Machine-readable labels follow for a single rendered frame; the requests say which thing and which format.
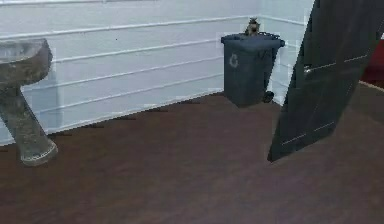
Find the small brown figurine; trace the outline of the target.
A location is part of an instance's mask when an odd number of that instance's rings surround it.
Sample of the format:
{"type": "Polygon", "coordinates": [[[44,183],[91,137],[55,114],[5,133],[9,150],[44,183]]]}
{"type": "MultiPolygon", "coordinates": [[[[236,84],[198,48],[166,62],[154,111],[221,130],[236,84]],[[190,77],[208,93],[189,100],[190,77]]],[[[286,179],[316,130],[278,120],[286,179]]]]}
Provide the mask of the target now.
{"type": "Polygon", "coordinates": [[[259,33],[259,30],[260,30],[260,23],[257,21],[256,18],[251,18],[244,33],[247,36],[255,36],[259,33]]]}

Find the grey pedestal sink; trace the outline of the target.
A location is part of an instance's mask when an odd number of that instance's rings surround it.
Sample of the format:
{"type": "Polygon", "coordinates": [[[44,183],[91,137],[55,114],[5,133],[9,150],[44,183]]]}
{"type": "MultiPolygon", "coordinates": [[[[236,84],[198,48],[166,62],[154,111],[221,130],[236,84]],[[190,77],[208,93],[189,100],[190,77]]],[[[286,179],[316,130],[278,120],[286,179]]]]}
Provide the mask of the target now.
{"type": "Polygon", "coordinates": [[[52,58],[45,38],[0,41],[0,118],[26,166],[44,164],[58,153],[21,91],[48,75],[52,58]]]}

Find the dark grey room door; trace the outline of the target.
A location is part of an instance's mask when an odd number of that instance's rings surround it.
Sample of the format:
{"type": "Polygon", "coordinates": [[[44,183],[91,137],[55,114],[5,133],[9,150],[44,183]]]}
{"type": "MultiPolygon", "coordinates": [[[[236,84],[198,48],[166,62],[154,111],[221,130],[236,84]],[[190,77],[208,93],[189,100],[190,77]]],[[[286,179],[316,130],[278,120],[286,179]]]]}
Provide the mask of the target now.
{"type": "Polygon", "coordinates": [[[315,0],[267,159],[330,136],[384,34],[384,0],[315,0]],[[304,66],[312,72],[304,74],[304,66]]]}

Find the dark blue wheeled bin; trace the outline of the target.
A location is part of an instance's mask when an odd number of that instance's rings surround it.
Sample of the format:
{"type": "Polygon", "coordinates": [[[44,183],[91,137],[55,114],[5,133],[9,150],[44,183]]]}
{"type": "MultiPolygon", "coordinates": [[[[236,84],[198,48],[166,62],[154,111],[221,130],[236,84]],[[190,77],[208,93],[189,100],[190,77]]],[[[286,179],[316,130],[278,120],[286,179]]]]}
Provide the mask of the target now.
{"type": "Polygon", "coordinates": [[[269,103],[268,90],[278,50],[285,41],[262,32],[255,36],[230,34],[221,38],[224,50],[224,95],[237,107],[269,103]]]}

